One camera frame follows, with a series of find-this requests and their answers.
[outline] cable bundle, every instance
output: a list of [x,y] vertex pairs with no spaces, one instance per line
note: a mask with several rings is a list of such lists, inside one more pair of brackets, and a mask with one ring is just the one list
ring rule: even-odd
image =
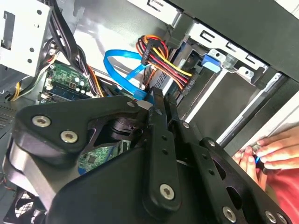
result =
[[[161,70],[170,76],[182,90],[189,82],[189,77],[192,74],[185,72],[167,60],[169,52],[164,41],[154,35],[145,35],[138,38],[136,43],[138,53],[145,58],[146,62],[154,68]],[[157,70],[153,70],[145,85],[147,86],[150,79],[154,76]]]
[[88,80],[92,94],[96,97],[103,97],[102,88],[94,72],[86,62],[84,51],[77,45],[70,28],[59,10],[56,0],[44,0],[44,3],[53,7],[50,19],[50,31],[55,44],[70,62],[71,66]]

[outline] fan grille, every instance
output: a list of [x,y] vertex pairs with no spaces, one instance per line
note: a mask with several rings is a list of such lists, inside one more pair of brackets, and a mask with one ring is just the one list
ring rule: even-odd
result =
[[[23,196],[21,198],[28,198],[30,199],[29,195],[28,194],[23,194]],[[21,214],[24,214],[26,211],[30,210],[33,206],[33,202],[30,202],[30,203],[27,203],[25,205],[23,205],[22,207],[20,207],[19,210],[15,209],[14,212],[15,212],[15,216],[18,218],[20,217]],[[31,223],[33,224],[34,222],[34,219],[35,217],[32,217],[31,218]]]

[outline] red wire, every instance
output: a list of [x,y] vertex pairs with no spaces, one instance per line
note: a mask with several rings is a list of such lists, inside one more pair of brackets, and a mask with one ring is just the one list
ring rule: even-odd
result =
[[152,54],[149,55],[151,58],[153,58],[157,63],[159,63],[160,65],[166,67],[175,77],[179,78],[181,81],[183,81],[184,83],[188,83],[188,80],[185,79],[184,77],[180,76],[175,70],[173,70],[169,65],[167,65],[166,63],[160,61],[159,59],[157,59],[155,56],[153,56]]
[[160,41],[162,44],[163,44],[163,46],[164,46],[164,48],[165,48],[165,50],[166,50],[166,53],[167,53],[167,55],[166,55],[166,59],[168,58],[168,48],[167,48],[167,45],[166,45],[166,43],[164,42],[164,41],[161,41],[161,40],[159,40],[158,38],[156,38],[156,37],[147,37],[148,39],[153,39],[153,40],[156,40],[156,41]]

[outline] yellow wire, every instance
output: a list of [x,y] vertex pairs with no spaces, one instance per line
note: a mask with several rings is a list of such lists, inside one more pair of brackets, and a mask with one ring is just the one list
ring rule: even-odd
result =
[[20,88],[20,83],[17,83],[15,86],[14,97],[11,99],[11,101],[14,101],[18,97],[18,89],[19,88]]
[[171,67],[173,67],[175,70],[183,73],[184,75],[186,76],[192,76],[192,74],[188,73],[188,72],[185,72],[183,70],[181,70],[180,68],[178,68],[177,66],[175,66],[174,64],[170,63],[166,58],[164,58],[156,48],[153,48],[154,52],[167,64],[169,64]]
[[[148,40],[147,40],[148,37],[149,37],[149,38],[150,38],[150,37],[154,37],[154,38],[157,38],[157,39],[159,39],[160,41],[162,41],[161,38],[158,37],[158,36],[155,36],[155,35],[145,35],[145,36],[144,36],[144,41],[145,41],[146,43],[148,43]],[[163,56],[163,55],[161,55],[161,54],[159,53],[159,51],[158,51],[156,48],[153,48],[153,50],[155,51],[155,53],[156,53],[160,58],[162,58],[162,60],[163,60],[165,63],[169,64],[169,65],[170,65],[171,67],[173,67],[175,70],[177,70],[177,71],[183,73],[183,74],[186,75],[186,76],[192,76],[192,74],[190,74],[190,73],[188,73],[188,72],[185,72],[185,71],[181,70],[180,68],[178,68],[177,66],[175,66],[174,64],[170,63],[170,62],[165,58],[165,56]]]
[[21,91],[21,84],[20,83],[18,83],[19,84],[19,88],[18,88],[18,95],[17,95],[17,98],[19,97],[19,94],[20,94],[20,91]]

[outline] orange wire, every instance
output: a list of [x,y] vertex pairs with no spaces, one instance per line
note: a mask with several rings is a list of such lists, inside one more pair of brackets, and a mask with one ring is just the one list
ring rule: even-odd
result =
[[[142,53],[141,53],[141,51],[140,51],[140,49],[139,49],[139,46],[138,46],[138,44],[136,43],[136,48],[137,48],[137,51],[138,51],[138,53],[142,56]],[[180,89],[183,89],[183,86],[182,86],[182,84],[172,75],[172,74],[170,74],[169,72],[167,72],[167,71],[165,71],[163,68],[161,68],[160,66],[158,66],[158,65],[155,65],[155,64],[153,64],[153,63],[151,63],[151,62],[149,62],[149,64],[151,64],[151,65],[153,65],[154,67],[156,67],[156,68],[158,68],[159,70],[161,70],[162,72],[164,72],[166,75],[168,75],[168,76],[170,76],[177,84],[178,84],[178,86],[180,87]]]
[[157,72],[157,70],[153,70],[151,72],[151,74],[149,75],[148,81],[146,82],[145,87],[147,87],[150,84],[150,80],[151,80],[152,77],[154,77],[154,75],[155,75],[156,72]]
[[[144,39],[144,42],[148,43],[149,41],[147,40],[147,38],[151,38],[151,37],[153,37],[153,38],[157,38],[157,39],[159,39],[159,41],[161,41],[161,42],[164,43],[164,41],[162,41],[162,39],[161,39],[160,37],[155,36],[155,35],[145,35],[144,38],[143,38],[143,39]],[[165,56],[165,54],[164,54],[164,52],[162,51],[161,48],[158,48],[158,49],[160,50],[160,52],[161,52],[161,54],[163,55],[163,57],[165,57],[165,58],[167,59],[168,56],[169,56],[168,49],[165,48],[165,49],[166,49],[166,56]]]
[[97,79],[96,75],[94,74],[92,68],[91,68],[89,65],[87,65],[87,67],[88,67],[88,69],[89,69],[89,72],[91,73],[91,75],[93,76],[93,78],[94,78],[94,80],[95,80],[95,83],[96,83],[96,85],[97,85],[97,87],[98,87],[98,89],[99,89],[99,92],[100,92],[101,97],[104,97],[104,93],[102,92],[102,89],[101,89],[101,87],[100,87],[100,85],[99,85],[99,82],[98,82],[98,79]]
[[156,64],[153,64],[151,62],[149,62],[149,64],[153,65],[154,67],[158,68],[159,70],[161,70],[162,72],[164,72],[166,75],[170,76],[179,86],[179,88],[182,90],[183,89],[183,86],[182,84],[172,75],[170,74],[169,72],[165,71],[164,69],[162,69],[160,66],[156,65]]

